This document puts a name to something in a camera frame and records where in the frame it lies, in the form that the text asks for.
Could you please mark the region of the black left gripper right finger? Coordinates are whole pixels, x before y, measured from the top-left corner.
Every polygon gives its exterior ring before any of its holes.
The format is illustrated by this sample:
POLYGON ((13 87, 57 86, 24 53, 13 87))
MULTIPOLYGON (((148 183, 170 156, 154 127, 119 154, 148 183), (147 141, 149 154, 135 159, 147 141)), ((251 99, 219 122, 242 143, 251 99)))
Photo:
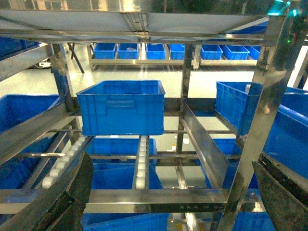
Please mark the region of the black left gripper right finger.
POLYGON ((252 162, 263 205, 278 231, 308 229, 308 180, 265 153, 252 162))

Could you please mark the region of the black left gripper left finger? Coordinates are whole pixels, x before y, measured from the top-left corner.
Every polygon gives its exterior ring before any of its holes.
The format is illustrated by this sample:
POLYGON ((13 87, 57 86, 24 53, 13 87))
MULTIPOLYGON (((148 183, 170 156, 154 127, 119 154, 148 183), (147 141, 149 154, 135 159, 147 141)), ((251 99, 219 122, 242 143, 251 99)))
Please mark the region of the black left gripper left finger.
POLYGON ((28 206, 0 226, 2 231, 82 231, 94 167, 84 152, 79 163, 28 206))

